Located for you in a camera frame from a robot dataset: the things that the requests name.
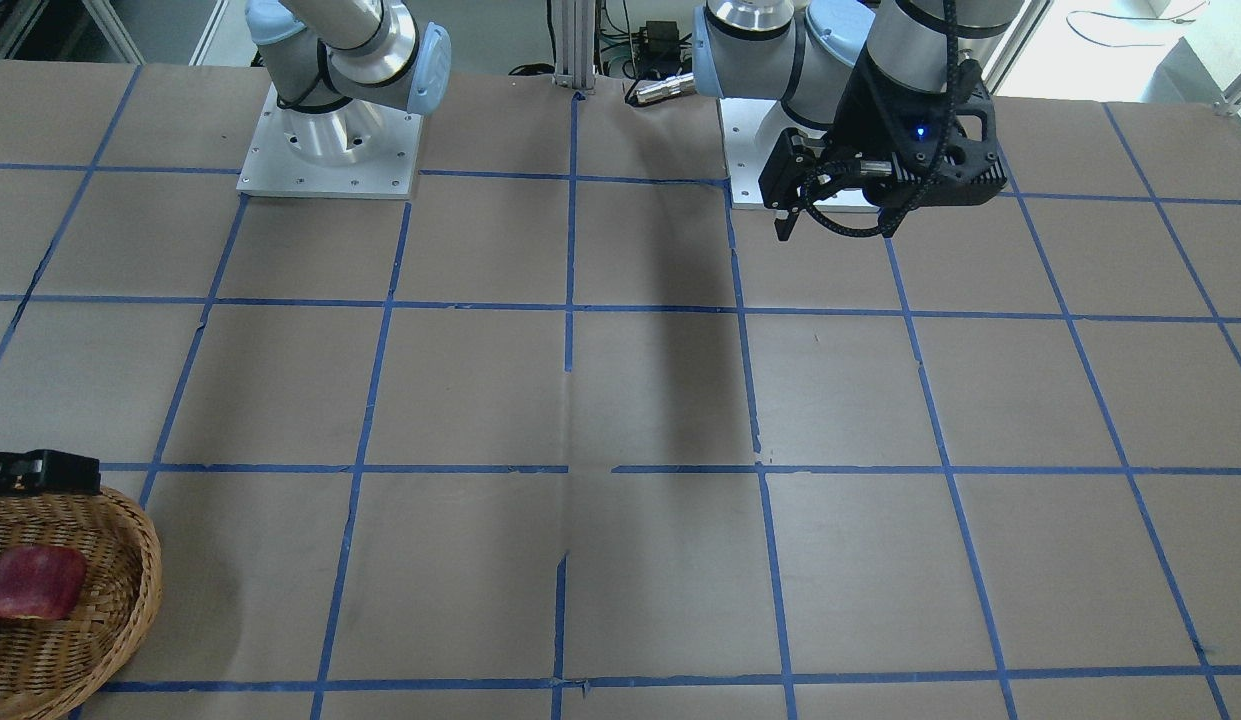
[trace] fruit in basket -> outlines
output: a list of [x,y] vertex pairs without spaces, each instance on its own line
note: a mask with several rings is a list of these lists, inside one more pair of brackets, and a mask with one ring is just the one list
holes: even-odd
[[0,555],[0,618],[68,618],[84,578],[86,559],[72,547],[7,547]]

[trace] basket rim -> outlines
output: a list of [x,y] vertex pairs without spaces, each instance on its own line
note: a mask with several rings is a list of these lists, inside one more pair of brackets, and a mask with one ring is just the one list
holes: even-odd
[[112,647],[104,652],[101,662],[79,682],[48,696],[47,701],[16,715],[0,715],[0,720],[35,720],[38,718],[58,718],[72,708],[93,696],[144,642],[153,621],[158,617],[158,607],[163,605],[163,552],[158,542],[158,530],[139,503],[122,495],[113,488],[102,487],[98,497],[82,497],[84,500],[103,497],[109,510],[120,518],[125,528],[137,534],[137,547],[140,550],[140,587],[137,588],[137,601],[127,616],[127,623],[114,638]]

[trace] wicker basket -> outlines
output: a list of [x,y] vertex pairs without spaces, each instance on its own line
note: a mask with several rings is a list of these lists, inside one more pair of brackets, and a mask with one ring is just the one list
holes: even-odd
[[134,502],[103,495],[0,497],[0,552],[56,544],[86,556],[68,619],[0,619],[0,720],[53,719],[81,705],[144,641],[163,597],[153,523]]

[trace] metal mounting plate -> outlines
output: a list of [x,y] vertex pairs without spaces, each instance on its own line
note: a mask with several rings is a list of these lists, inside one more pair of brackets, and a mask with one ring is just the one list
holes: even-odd
[[424,118],[381,108],[385,128],[377,138],[379,154],[352,165],[329,168],[309,163],[290,149],[277,97],[269,86],[237,178],[240,192],[262,197],[411,200]]
[[[774,138],[764,145],[756,140],[767,113],[776,101],[752,101],[743,97],[724,97],[721,104],[722,149],[726,151],[726,168],[731,173],[731,206],[742,210],[768,210],[762,205],[758,190],[758,176],[767,155],[774,145]],[[844,190],[829,200],[817,202],[822,210],[839,214],[876,214],[876,206],[864,200],[864,192]]]

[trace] blue joint cap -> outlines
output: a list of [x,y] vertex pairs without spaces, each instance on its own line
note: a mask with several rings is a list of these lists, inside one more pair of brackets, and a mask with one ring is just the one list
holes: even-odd
[[447,94],[450,81],[450,36],[439,24],[429,24],[419,36],[419,52],[414,56],[411,74],[411,96],[406,110],[416,115],[432,115]]
[[817,42],[841,63],[853,67],[872,26],[872,10],[856,0],[812,0],[807,9],[807,24]]
[[256,45],[282,42],[305,29],[278,0],[246,1],[246,27],[251,31],[251,42]]
[[717,79],[717,67],[714,65],[714,46],[710,45],[706,9],[697,7],[692,25],[692,76],[696,77],[696,92],[706,97],[722,97],[722,83]]

